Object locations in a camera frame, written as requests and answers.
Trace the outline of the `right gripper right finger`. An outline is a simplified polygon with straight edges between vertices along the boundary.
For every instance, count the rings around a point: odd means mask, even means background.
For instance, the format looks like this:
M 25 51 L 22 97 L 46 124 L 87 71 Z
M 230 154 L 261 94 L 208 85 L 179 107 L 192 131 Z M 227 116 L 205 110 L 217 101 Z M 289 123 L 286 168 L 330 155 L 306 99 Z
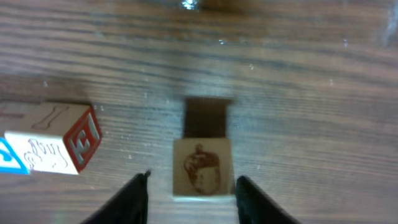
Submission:
M 235 196 L 240 224 L 299 224 L 247 176 L 237 179 Z

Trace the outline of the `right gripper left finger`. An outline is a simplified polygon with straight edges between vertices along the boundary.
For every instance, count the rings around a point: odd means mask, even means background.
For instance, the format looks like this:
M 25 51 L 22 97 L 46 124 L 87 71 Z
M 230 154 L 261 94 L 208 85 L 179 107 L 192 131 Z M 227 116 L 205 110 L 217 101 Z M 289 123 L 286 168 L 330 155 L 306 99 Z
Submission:
M 148 179 L 151 171 L 136 174 L 83 224 L 146 224 L 149 195 Z

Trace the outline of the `wooden block red drawing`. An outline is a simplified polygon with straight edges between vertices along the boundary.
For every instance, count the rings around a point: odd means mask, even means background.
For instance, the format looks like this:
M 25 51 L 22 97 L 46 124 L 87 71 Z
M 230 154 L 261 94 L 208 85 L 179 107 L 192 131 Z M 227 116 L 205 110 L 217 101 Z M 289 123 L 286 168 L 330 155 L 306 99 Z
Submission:
M 233 154 L 226 138 L 185 138 L 173 144 L 173 197 L 221 200 L 234 194 Z

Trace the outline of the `wooden block red edge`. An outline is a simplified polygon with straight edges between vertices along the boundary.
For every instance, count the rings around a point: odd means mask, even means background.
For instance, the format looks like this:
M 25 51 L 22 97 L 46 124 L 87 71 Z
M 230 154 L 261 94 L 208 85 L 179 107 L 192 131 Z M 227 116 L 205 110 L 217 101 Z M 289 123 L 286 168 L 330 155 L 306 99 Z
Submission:
M 102 140 L 91 105 L 1 102 L 1 136 L 29 171 L 78 175 Z

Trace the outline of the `blue number five block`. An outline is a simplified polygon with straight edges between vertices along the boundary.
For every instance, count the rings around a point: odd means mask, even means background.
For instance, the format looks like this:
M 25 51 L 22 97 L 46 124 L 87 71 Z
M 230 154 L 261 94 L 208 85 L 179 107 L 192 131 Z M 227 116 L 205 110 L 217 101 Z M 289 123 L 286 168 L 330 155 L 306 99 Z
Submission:
M 1 138 L 1 173 L 7 174 L 22 174 L 29 175 L 30 171 L 21 161 L 21 159 L 17 156 L 15 151 L 6 141 L 6 139 Z

